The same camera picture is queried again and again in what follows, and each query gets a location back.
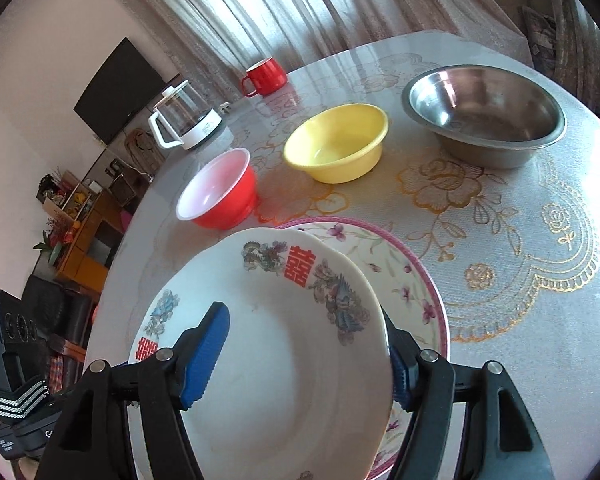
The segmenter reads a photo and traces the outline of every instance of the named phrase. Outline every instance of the person's hand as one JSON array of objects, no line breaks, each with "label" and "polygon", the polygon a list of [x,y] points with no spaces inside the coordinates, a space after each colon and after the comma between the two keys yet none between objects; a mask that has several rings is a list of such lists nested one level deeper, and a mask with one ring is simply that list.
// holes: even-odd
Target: person's hand
[{"label": "person's hand", "polygon": [[38,462],[26,456],[18,460],[18,466],[20,467],[22,476],[24,476],[26,480],[34,480],[36,471],[38,471]]}]

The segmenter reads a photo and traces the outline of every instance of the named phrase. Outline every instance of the red bowl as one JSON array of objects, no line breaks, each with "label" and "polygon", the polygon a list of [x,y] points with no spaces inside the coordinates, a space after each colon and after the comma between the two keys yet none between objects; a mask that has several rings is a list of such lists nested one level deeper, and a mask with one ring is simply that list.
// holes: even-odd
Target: red bowl
[{"label": "red bowl", "polygon": [[176,216],[208,229],[237,226],[257,201],[250,158],[244,148],[216,156],[187,184],[178,199]]}]

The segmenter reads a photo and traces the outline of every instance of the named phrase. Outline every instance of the metal pin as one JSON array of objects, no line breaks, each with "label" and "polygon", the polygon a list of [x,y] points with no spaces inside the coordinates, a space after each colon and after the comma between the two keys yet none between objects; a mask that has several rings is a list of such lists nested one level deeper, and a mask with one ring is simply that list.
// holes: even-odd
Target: metal pin
[{"label": "metal pin", "polygon": [[94,374],[99,374],[106,367],[107,367],[106,362],[104,362],[102,359],[97,359],[89,365],[89,370],[91,372],[93,372]]},{"label": "metal pin", "polygon": [[155,353],[155,358],[158,359],[158,361],[168,361],[172,357],[173,357],[173,350],[171,350],[171,348],[160,348]]},{"label": "metal pin", "polygon": [[440,356],[435,350],[432,350],[431,348],[425,348],[422,352],[420,352],[420,357],[427,363],[435,363]]},{"label": "metal pin", "polygon": [[504,368],[497,361],[489,361],[487,363],[487,370],[490,371],[492,374],[499,375],[499,374],[502,373],[502,371],[504,370]]}]

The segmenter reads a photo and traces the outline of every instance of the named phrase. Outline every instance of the plate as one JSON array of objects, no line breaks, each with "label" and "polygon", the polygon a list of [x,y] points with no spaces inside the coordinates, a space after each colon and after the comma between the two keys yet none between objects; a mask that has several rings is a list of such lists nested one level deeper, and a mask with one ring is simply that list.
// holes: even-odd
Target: plate
[{"label": "plate", "polygon": [[[172,346],[214,301],[231,328],[204,396],[182,413],[204,476],[363,480],[392,406],[386,329],[364,274],[309,234],[238,232],[165,285],[129,362]],[[149,479],[137,408],[129,425]]]},{"label": "plate", "polygon": [[[421,348],[449,359],[449,325],[442,298],[429,273],[400,240],[375,225],[351,218],[312,217],[278,228],[302,229],[345,254],[362,270],[397,328],[408,330]],[[394,402],[389,425],[368,475],[372,480],[395,463],[410,415]]]}]

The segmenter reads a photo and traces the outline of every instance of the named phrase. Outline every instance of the metal bowl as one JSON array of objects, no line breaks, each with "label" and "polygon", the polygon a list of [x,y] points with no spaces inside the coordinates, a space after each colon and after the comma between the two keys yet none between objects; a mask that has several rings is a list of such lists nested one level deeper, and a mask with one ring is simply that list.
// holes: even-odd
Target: metal bowl
[{"label": "metal bowl", "polygon": [[549,92],[491,66],[446,66],[420,74],[402,92],[402,107],[453,156],[488,168],[522,166],[560,140],[567,127]]}]

